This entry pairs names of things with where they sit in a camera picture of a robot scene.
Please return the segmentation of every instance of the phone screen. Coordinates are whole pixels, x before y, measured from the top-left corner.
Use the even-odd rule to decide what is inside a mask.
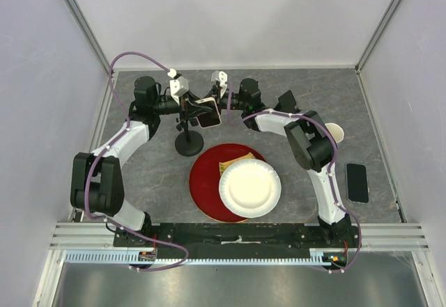
[[[201,114],[197,117],[198,123],[200,124],[201,128],[217,126],[222,123],[215,98],[204,98],[202,100],[197,100],[196,103],[212,108],[211,112]]]
[[[367,186],[367,172],[361,164],[346,165],[347,196],[354,203],[369,202],[369,187]]]

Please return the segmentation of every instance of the white wall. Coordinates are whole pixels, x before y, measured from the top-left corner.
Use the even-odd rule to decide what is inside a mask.
[[[285,68],[356,64],[390,0],[77,2],[109,60],[137,50],[175,68]]]
[[[105,74],[63,0],[0,0],[0,304],[30,306]]]
[[[446,283],[446,0],[403,0],[364,69],[401,192]]]

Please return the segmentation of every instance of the red round tray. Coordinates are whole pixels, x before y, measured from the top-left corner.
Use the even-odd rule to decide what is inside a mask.
[[[220,182],[220,162],[231,161],[251,152],[257,159],[265,161],[254,149],[237,143],[225,143],[209,148],[195,161],[189,175],[189,190],[197,207],[208,217],[222,222],[246,220],[224,206],[218,184]]]

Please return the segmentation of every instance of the round black base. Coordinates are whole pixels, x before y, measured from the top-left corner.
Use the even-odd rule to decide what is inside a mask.
[[[190,142],[187,142],[184,132],[181,132],[175,139],[175,149],[182,156],[194,156],[204,147],[204,140],[200,133],[189,131],[189,136]]]

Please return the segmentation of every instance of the yellow sponge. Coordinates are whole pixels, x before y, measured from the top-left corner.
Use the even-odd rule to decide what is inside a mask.
[[[228,162],[220,162],[218,164],[219,168],[220,168],[220,176],[223,175],[223,172],[228,168],[228,166],[230,166],[232,163],[240,161],[241,159],[255,159],[256,157],[249,152],[248,154],[246,154],[245,156],[239,157],[237,159],[233,159],[231,161]]]

